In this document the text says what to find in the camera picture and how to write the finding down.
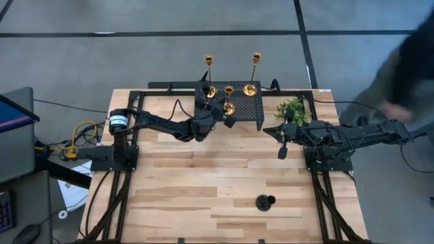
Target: floor tile line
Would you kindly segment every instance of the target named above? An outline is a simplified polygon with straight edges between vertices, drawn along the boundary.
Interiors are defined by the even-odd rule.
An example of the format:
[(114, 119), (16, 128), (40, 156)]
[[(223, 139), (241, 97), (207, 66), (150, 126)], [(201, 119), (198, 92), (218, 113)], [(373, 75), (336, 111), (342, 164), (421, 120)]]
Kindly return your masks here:
[(303, 47), (304, 61), (307, 65), (307, 72), (309, 76), (309, 82), (311, 89), (318, 89), (317, 77), (315, 75), (315, 69), (313, 68), (313, 61), (311, 55), (311, 49), (309, 48), (309, 41), (307, 39), (306, 27), (304, 25), (303, 13), (301, 10), (300, 0), (294, 0), (294, 7), (296, 9), (298, 29), (300, 30), (300, 38)]
[(2, 9), (1, 12), (0, 12), (0, 22), (1, 22), (1, 21), (3, 20), (3, 18), (5, 17), (7, 11), (8, 11), (9, 8), (11, 7), (13, 1), (14, 1), (14, 0), (7, 0), (5, 6), (3, 7), (3, 9)]
[(306, 35), (409, 35), (412, 30), (307, 30)]
[(62, 38), (62, 37), (210, 37), (210, 36), (273, 36), (299, 35), (298, 30), (191, 30), (143, 31), (113, 33), (0, 33), (0, 38)]

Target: white paper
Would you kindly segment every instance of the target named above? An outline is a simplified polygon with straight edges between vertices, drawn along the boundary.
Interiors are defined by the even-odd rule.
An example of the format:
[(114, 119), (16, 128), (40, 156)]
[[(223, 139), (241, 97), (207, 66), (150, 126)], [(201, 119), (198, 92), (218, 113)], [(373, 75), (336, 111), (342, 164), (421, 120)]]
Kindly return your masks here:
[[(82, 166), (76, 166), (72, 168), (72, 170), (92, 177), (92, 174), (90, 172), (91, 164), (92, 161), (88, 161), (84, 163)], [(86, 204), (87, 197), (85, 196), (89, 194), (88, 189), (84, 189), (82, 187), (69, 184), (62, 180), (58, 180), (58, 182), (59, 182), (60, 190), (62, 191), (63, 201), (65, 202), (65, 206), (68, 207), (67, 211), (74, 211), (77, 208)]]

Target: gold candlestick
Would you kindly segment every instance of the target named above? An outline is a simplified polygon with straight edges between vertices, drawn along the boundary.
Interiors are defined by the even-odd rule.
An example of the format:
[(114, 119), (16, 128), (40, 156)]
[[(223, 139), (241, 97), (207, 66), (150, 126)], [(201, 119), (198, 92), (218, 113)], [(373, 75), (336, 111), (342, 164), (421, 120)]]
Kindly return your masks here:
[(260, 53), (256, 52), (253, 53), (253, 71), (252, 71), (252, 78), (250, 79), (250, 84), (244, 85), (243, 87), (243, 93), (246, 96), (252, 97), (256, 95), (256, 92), (258, 92), (258, 88), (253, 84), (253, 78), (255, 75), (256, 65), (260, 61)]
[(205, 55), (205, 63), (208, 66), (208, 77), (209, 77), (209, 87), (210, 87), (210, 92), (207, 95), (208, 98), (213, 98), (217, 94), (217, 88), (212, 86), (211, 83), (211, 64), (213, 59), (214, 57), (212, 55), (209, 54)]
[(233, 87), (230, 85), (226, 86), (224, 92), (226, 92), (226, 102), (223, 105), (223, 109), (226, 115), (233, 115), (233, 113), (235, 113), (235, 105), (232, 102), (229, 102), (229, 97), (233, 93)]

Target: black perforated tray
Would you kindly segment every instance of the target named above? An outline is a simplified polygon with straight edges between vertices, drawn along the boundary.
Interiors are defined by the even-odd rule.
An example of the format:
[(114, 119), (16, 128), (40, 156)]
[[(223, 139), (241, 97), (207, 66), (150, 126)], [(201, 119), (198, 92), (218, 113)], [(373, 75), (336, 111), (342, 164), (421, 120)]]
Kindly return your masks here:
[[(262, 94), (260, 90), (260, 82), (254, 81), (253, 84), (258, 89), (258, 92), (253, 97), (248, 97), (243, 93), (244, 85), (249, 84), (250, 81), (215, 81), (212, 85), (217, 88), (217, 95), (214, 99), (222, 99), (226, 97), (224, 88), (228, 85), (232, 86), (234, 91), (229, 98), (229, 102), (235, 105), (235, 113), (232, 115), (237, 121), (256, 121), (258, 131), (264, 123), (264, 107), (262, 105)], [(202, 86), (197, 86), (195, 89), (195, 96), (202, 96)]]

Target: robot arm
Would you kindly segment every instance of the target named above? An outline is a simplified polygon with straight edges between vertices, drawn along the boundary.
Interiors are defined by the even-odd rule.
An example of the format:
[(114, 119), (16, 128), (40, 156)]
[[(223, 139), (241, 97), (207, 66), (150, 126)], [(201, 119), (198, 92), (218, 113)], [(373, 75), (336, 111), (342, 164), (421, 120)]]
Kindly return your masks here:
[[(108, 128), (110, 134), (114, 137), (113, 145), (83, 148), (79, 151), (78, 158), (99, 159), (103, 162), (114, 161), (118, 165), (129, 165), (129, 168), (135, 168), (131, 165), (135, 165), (137, 162), (138, 147), (128, 143), (127, 135), (133, 134), (139, 129), (154, 129), (171, 134), (181, 142), (190, 142), (193, 139), (202, 142), (217, 121), (223, 120), (224, 124), (229, 128), (232, 128), (235, 124), (235, 118), (225, 115), (223, 104), (224, 99), (208, 102), (199, 98), (196, 101), (196, 115), (180, 122), (164, 119), (143, 110), (115, 109), (110, 112), (110, 125)], [(136, 118), (137, 123), (128, 127), (128, 117), (130, 115)]]
[(344, 156), (344, 160), (348, 160), (356, 148), (377, 143), (403, 144), (412, 139), (405, 125), (397, 120), (362, 127), (334, 126), (325, 121), (312, 121), (306, 126), (298, 126), (291, 123), (293, 116), (294, 112), (289, 110), (285, 123), (263, 129), (282, 144), (279, 159), (286, 158), (287, 142), (315, 148), (317, 160), (323, 161), (351, 150)]
[[(224, 119), (224, 124), (232, 128), (235, 119), (224, 114), (224, 99), (220, 101), (197, 101), (200, 109), (197, 115), (185, 121), (174, 122), (169, 119), (152, 115), (150, 112), (132, 109), (115, 109), (110, 112), (109, 131), (113, 136), (126, 136), (139, 129), (154, 129), (171, 134), (181, 142), (190, 142), (192, 139), (203, 141), (218, 120)], [(128, 115), (136, 118), (137, 123), (127, 128)]]

